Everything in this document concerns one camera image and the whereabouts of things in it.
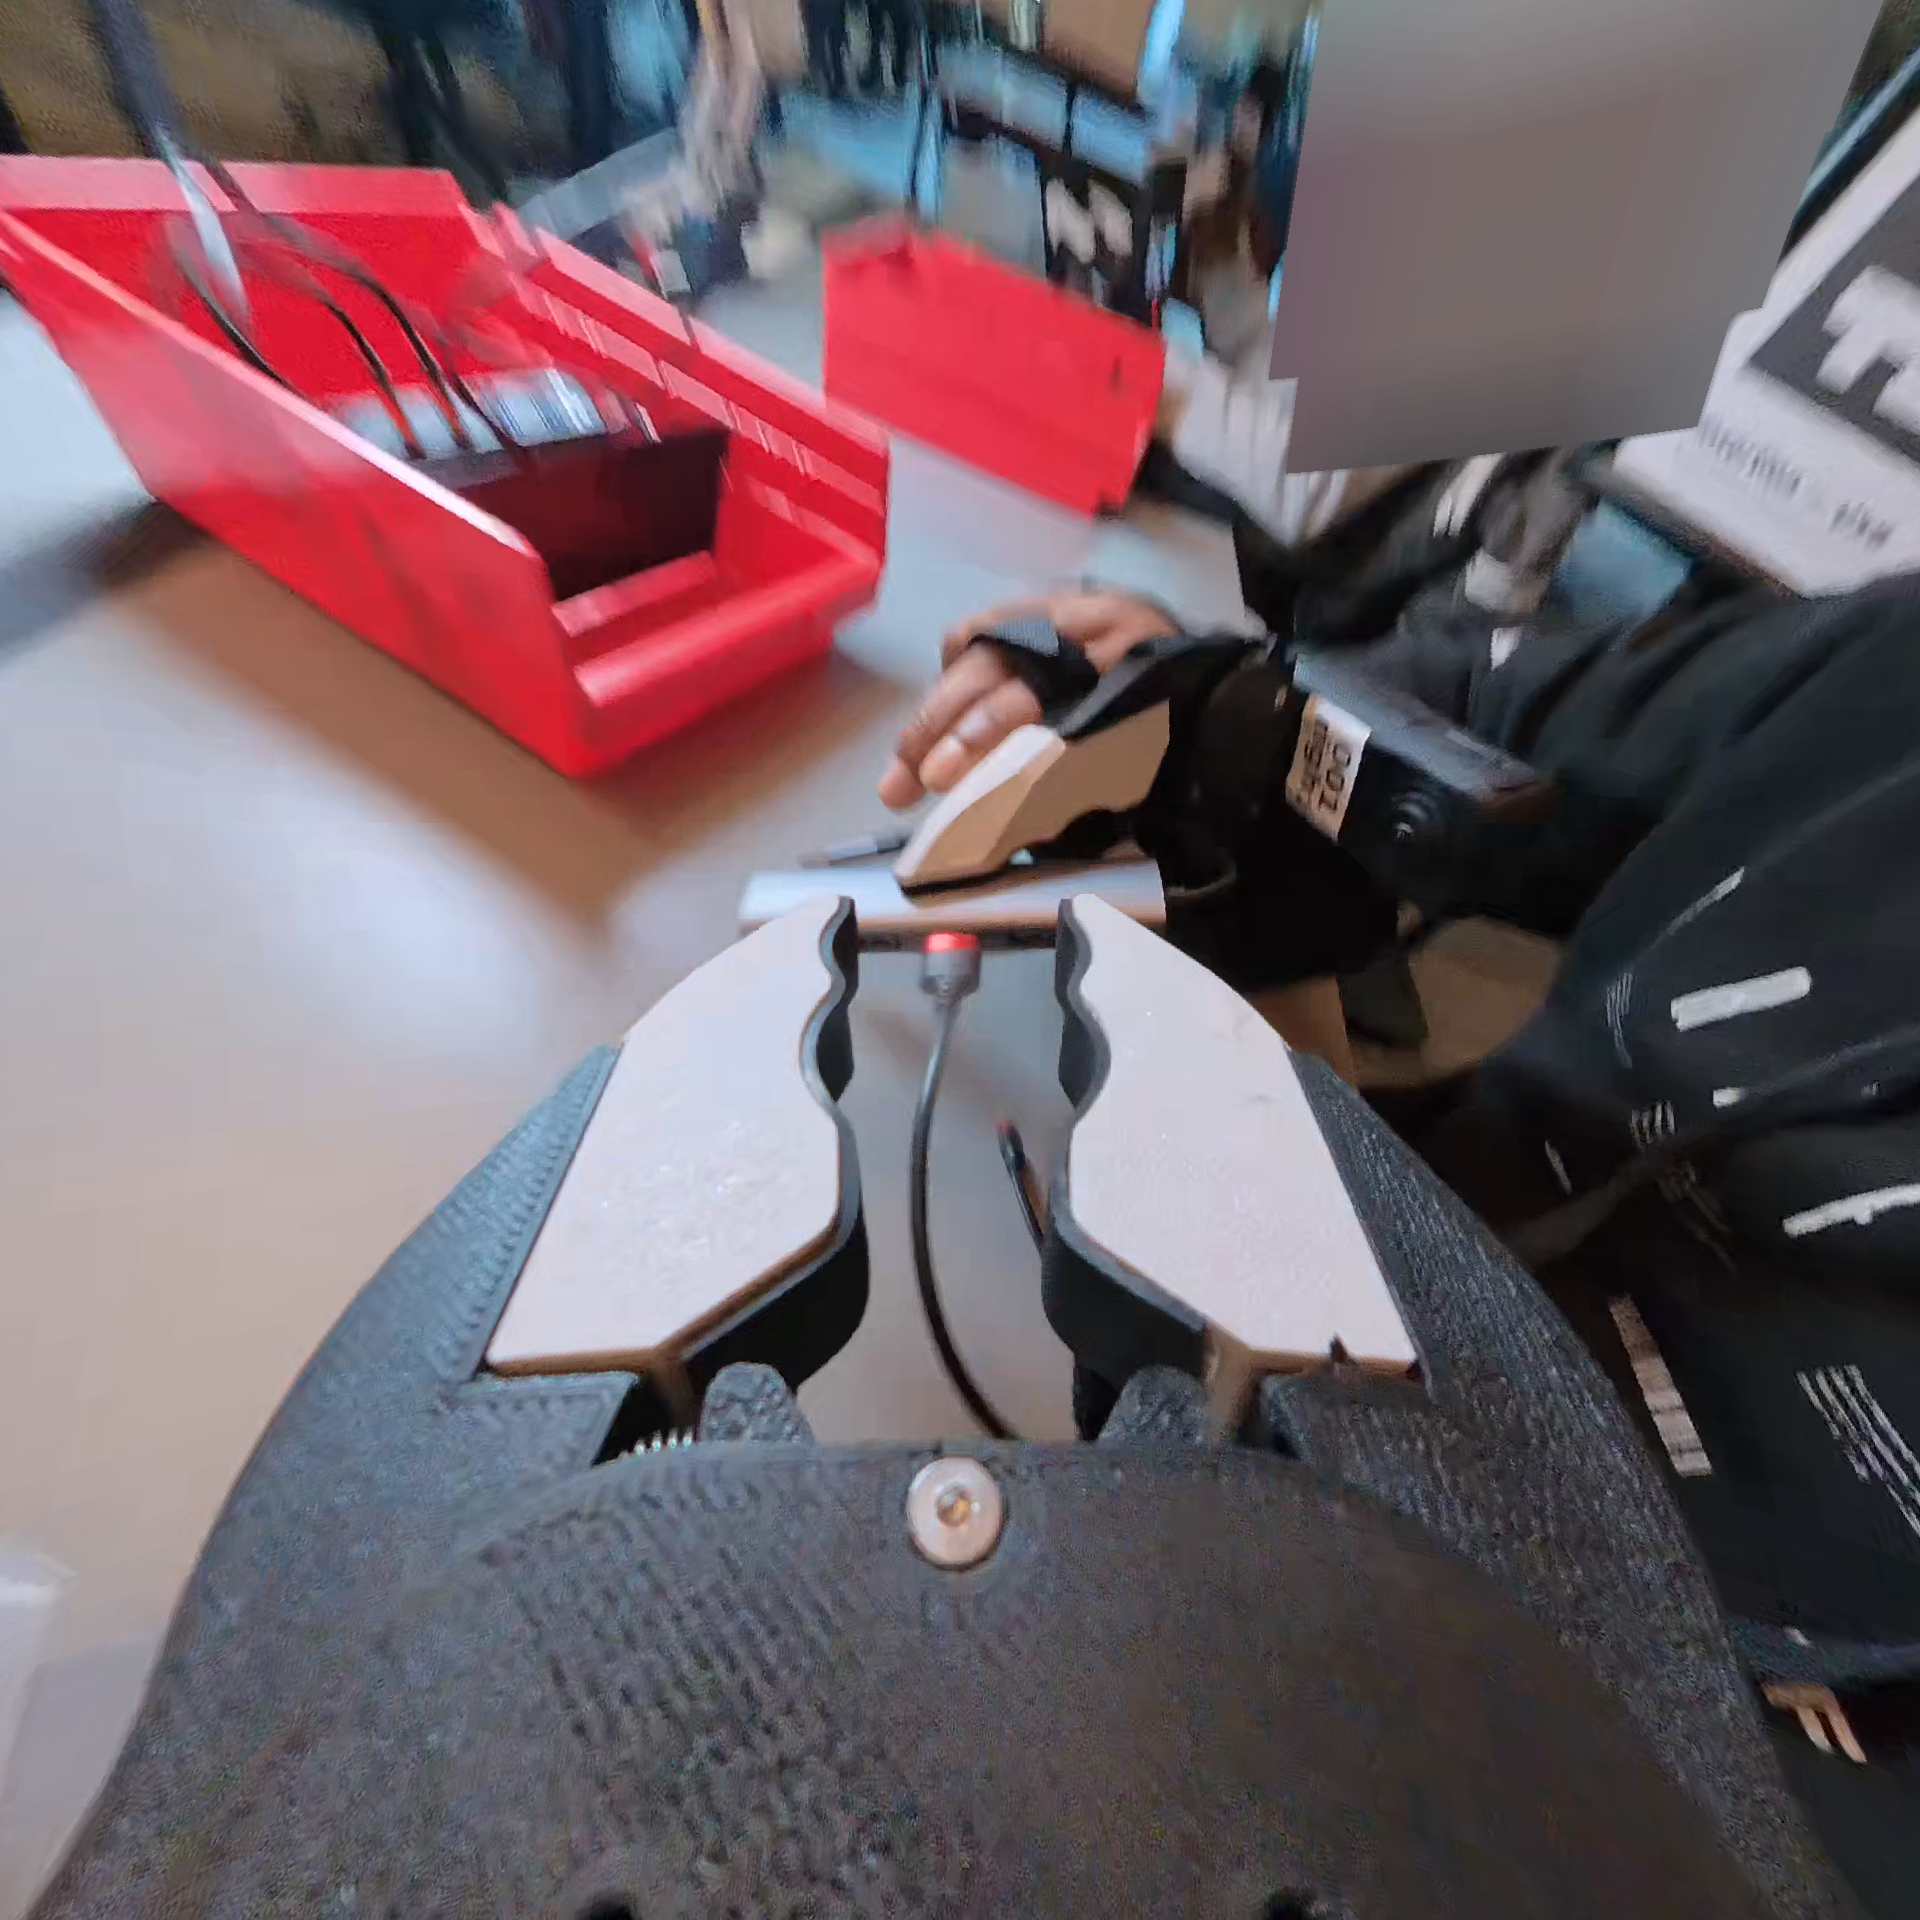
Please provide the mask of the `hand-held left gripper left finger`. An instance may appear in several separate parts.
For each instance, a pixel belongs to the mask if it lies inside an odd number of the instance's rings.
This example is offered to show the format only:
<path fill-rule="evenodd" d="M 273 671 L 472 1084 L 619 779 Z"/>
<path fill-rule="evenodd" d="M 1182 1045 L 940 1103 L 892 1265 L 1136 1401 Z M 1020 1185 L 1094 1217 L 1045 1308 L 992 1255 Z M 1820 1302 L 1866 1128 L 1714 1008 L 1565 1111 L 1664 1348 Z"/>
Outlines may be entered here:
<path fill-rule="evenodd" d="M 871 1300 L 843 1091 L 858 923 L 818 896 L 677 980 L 619 1045 L 486 1366 L 631 1375 L 673 1417 L 733 1364 L 786 1392 Z"/>

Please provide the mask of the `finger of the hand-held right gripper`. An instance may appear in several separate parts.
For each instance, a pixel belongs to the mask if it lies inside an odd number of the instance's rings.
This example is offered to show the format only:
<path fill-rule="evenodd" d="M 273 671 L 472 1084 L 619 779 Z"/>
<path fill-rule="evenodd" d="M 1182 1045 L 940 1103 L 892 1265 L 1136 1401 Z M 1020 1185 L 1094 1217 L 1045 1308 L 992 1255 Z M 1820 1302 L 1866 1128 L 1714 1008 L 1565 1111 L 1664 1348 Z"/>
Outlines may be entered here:
<path fill-rule="evenodd" d="M 1118 822 L 1149 801 L 1166 752 L 1171 700 L 1020 726 L 920 819 L 892 880 L 904 896 L 985 884 L 1078 822 Z"/>

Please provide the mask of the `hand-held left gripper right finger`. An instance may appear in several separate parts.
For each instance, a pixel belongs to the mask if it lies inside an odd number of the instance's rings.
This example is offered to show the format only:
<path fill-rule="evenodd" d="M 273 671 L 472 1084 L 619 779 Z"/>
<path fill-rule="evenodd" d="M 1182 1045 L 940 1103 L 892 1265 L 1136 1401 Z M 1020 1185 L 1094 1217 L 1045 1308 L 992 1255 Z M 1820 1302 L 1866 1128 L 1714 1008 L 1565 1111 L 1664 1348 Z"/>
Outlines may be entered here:
<path fill-rule="evenodd" d="M 1118 907 L 1058 921 L 1067 1132 L 1040 1308 L 1097 1437 L 1173 1375 L 1243 1433 L 1269 1379 L 1411 1398 L 1425 1355 L 1309 1098 L 1309 1066 L 1211 969 Z"/>

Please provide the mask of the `grey usb hub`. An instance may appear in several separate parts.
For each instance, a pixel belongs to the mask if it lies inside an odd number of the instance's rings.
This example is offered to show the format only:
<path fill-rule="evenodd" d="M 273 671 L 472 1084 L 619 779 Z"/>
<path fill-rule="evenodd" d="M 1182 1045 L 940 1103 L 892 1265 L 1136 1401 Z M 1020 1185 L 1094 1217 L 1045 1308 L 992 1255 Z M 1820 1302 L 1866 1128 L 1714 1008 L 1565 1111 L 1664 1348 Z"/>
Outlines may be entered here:
<path fill-rule="evenodd" d="M 985 951 L 1054 947 L 1059 907 L 1094 896 L 1121 916 L 1166 927 L 1166 891 L 1150 859 L 1028 864 L 992 880 L 904 891 L 889 869 L 755 873 L 737 898 L 737 933 L 757 933 L 812 902 L 848 902 L 858 951 L 911 951 L 935 933 L 975 936 Z"/>

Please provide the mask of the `person's right forearm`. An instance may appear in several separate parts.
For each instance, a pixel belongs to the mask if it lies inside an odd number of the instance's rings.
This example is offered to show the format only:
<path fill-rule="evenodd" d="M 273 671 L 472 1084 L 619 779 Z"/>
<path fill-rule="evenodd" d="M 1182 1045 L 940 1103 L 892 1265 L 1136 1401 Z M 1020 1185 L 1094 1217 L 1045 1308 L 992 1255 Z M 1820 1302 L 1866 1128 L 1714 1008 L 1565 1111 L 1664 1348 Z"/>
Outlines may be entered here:
<path fill-rule="evenodd" d="M 1915 1075 L 1915 576 L 1496 639 L 1459 715 L 1558 788 L 1468 873 L 1473 916 L 1560 951 L 1481 1079 Z"/>

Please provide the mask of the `black usb hub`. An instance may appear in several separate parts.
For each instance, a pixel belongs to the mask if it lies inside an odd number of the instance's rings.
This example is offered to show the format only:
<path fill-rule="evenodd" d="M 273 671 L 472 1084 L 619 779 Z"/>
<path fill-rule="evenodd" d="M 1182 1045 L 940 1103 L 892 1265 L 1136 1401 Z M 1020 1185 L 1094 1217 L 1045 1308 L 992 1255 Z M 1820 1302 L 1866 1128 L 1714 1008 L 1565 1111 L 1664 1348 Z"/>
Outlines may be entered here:
<path fill-rule="evenodd" d="M 648 410 L 593 397 L 584 382 L 557 368 L 523 368 L 509 377 L 477 377 L 448 382 L 401 379 L 391 393 L 365 392 L 331 401 L 361 441 L 414 463 L 514 460 L 562 442 L 605 437 L 659 441 Z"/>

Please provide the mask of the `person's right hand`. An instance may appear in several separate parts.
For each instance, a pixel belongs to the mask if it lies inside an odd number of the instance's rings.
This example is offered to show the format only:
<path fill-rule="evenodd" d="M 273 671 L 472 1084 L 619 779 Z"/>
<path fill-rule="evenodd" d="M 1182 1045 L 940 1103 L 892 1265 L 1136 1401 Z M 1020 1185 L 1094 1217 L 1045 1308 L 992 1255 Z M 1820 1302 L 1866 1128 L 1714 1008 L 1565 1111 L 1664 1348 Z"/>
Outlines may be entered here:
<path fill-rule="evenodd" d="M 985 643 L 987 629 L 1010 622 L 1054 624 L 1094 671 L 1110 671 L 1142 639 L 1177 633 L 1161 607 L 1123 590 L 1045 590 L 969 613 L 944 636 L 940 677 L 900 726 L 877 778 L 886 811 L 911 811 L 929 795 L 948 795 L 1010 730 L 1040 719 L 1036 695 Z"/>

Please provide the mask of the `closed red storage bin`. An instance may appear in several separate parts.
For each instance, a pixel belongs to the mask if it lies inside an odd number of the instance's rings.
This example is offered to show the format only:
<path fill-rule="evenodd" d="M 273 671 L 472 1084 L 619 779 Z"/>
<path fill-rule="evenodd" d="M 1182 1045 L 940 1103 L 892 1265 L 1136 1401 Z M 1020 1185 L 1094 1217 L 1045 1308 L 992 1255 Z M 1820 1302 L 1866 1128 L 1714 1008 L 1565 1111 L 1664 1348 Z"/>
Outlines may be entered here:
<path fill-rule="evenodd" d="M 823 238 L 829 401 L 1076 514 L 1118 514 L 1166 349 L 1134 320 L 898 215 Z"/>

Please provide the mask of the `large red storage bin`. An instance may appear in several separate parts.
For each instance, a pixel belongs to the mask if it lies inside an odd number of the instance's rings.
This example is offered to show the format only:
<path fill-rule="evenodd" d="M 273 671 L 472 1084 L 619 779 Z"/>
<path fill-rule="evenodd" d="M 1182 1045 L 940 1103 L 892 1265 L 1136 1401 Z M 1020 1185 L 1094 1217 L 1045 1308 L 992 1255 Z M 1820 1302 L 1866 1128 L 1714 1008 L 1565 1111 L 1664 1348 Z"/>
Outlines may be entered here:
<path fill-rule="evenodd" d="M 563 778 L 829 653 L 889 514 L 877 429 L 442 170 L 206 170 L 255 269 L 241 353 L 159 161 L 5 161 L 5 282 L 144 489 Z M 331 401 L 557 368 L 655 418 L 414 468 Z"/>

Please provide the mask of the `background storage shelves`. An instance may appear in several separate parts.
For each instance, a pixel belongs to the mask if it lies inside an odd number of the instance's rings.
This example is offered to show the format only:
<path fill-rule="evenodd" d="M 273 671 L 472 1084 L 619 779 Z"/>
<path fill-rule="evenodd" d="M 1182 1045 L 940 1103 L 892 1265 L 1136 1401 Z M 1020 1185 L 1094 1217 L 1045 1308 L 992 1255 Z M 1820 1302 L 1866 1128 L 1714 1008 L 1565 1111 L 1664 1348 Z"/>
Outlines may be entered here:
<path fill-rule="evenodd" d="M 698 57 L 661 180 L 626 235 L 651 285 L 698 301 L 760 276 L 803 219 L 764 208 L 760 147 L 805 94 L 892 113 L 898 205 L 940 215 L 978 151 L 1036 198 L 1045 282 L 1112 314 L 1195 314 L 1235 358 L 1288 259 L 1323 6 L 694 6 Z"/>

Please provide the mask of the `black white printed sign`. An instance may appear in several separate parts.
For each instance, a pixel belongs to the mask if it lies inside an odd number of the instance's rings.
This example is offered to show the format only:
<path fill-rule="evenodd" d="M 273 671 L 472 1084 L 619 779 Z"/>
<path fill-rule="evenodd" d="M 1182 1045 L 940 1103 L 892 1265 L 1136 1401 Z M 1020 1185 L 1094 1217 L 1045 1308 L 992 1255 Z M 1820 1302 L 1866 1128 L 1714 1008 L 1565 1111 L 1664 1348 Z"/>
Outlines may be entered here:
<path fill-rule="evenodd" d="M 1915 6 L 1885 6 L 1700 421 L 1618 442 L 1591 484 L 1785 596 L 1915 571 Z"/>

